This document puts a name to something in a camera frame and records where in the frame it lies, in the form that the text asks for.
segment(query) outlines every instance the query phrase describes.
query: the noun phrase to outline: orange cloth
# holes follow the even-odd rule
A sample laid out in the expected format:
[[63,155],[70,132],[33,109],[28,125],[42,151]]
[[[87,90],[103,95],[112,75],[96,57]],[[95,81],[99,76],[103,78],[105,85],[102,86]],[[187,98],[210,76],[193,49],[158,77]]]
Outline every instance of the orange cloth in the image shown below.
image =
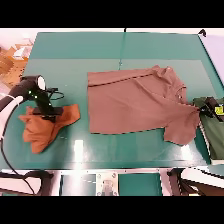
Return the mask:
[[25,122],[23,132],[24,142],[31,142],[32,152],[42,152],[56,138],[59,130],[64,126],[76,122],[80,118],[78,104],[64,106],[61,116],[56,116],[56,122],[44,120],[39,115],[33,115],[34,108],[27,107],[26,115],[20,115],[19,119]]

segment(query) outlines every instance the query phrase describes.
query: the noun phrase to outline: table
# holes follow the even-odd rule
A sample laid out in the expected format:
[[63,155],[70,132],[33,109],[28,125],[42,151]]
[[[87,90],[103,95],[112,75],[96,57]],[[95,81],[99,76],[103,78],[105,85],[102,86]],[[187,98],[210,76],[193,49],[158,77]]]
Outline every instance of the table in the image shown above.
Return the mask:
[[[216,96],[223,96],[223,86],[197,35],[38,33],[24,74],[43,75],[48,87],[58,87],[65,94],[64,99],[53,102],[53,105],[78,103],[81,119],[62,129],[43,153],[34,155],[29,143],[23,142],[24,124],[18,116],[25,113],[27,105],[35,104],[22,104],[10,118],[5,134],[4,148],[9,161],[16,169],[118,169],[210,164],[199,130],[194,147],[190,145],[187,150],[192,155],[190,159],[180,153],[179,146],[163,142],[163,129],[113,136],[89,133],[87,72],[122,69],[127,60],[147,59],[200,60]],[[75,162],[76,140],[84,141],[82,162]],[[162,150],[150,157],[155,147]],[[7,168],[2,157],[0,168]]]

